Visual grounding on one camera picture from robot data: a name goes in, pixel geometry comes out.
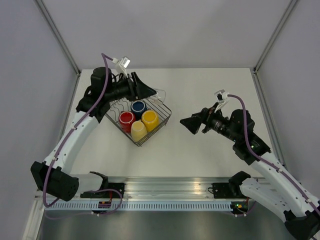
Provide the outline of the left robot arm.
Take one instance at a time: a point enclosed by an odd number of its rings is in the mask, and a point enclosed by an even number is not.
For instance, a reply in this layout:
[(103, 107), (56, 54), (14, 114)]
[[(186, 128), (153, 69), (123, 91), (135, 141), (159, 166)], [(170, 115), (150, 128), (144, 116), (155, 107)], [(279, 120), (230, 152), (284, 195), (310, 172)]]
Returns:
[(107, 67), (95, 68), (90, 76), (90, 86), (79, 101), (73, 120), (52, 152), (43, 160), (35, 161), (30, 171), (46, 207), (47, 195), (56, 200), (70, 201), (77, 193), (92, 192), (98, 198), (109, 193), (108, 177), (91, 171), (84, 176), (71, 176), (78, 153), (91, 132), (101, 123), (110, 109), (110, 103), (123, 98), (133, 102), (154, 96), (155, 89), (143, 83), (136, 72), (113, 79)]

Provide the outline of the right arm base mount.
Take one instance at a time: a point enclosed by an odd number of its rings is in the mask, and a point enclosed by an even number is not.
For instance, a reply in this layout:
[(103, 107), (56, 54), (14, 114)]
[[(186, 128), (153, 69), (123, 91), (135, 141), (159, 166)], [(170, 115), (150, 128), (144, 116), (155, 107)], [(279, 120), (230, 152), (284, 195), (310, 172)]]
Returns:
[(213, 195), (215, 199), (243, 199), (242, 194), (237, 194), (232, 191), (227, 182), (212, 183), (207, 191)]

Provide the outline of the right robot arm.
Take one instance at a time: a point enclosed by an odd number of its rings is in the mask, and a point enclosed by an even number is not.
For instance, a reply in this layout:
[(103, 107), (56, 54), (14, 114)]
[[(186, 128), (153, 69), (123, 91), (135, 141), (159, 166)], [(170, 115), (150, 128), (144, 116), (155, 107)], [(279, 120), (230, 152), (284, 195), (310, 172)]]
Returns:
[(229, 179), (228, 192), (239, 198), (249, 197), (279, 217), (296, 240), (310, 240), (320, 230), (320, 200), (305, 189), (272, 153), (270, 147), (254, 133), (255, 122), (246, 110), (236, 109), (230, 117), (221, 110), (203, 108), (180, 123), (192, 134), (212, 130), (231, 140), (235, 154), (259, 172), (276, 190), (260, 186), (249, 174), (240, 171)]

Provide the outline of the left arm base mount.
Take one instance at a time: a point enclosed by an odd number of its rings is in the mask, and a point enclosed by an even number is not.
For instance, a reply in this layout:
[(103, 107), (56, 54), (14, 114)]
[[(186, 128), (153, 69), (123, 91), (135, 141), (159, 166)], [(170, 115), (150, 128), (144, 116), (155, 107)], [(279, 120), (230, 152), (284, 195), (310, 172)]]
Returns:
[(120, 199), (124, 197), (125, 184), (110, 182), (108, 176), (90, 171), (80, 177), (78, 191), (82, 199)]

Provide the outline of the clear glass cup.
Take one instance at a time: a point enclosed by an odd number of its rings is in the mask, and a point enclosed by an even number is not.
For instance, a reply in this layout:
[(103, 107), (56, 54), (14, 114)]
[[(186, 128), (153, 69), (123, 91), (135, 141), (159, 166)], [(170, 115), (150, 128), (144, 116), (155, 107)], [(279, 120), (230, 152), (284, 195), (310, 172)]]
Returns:
[(158, 89), (158, 88), (154, 88), (154, 90), (156, 91), (156, 94), (150, 96), (148, 98), (149, 101), (151, 101), (157, 105), (163, 104), (165, 102), (166, 96), (167, 96), (166, 91), (163, 89)]

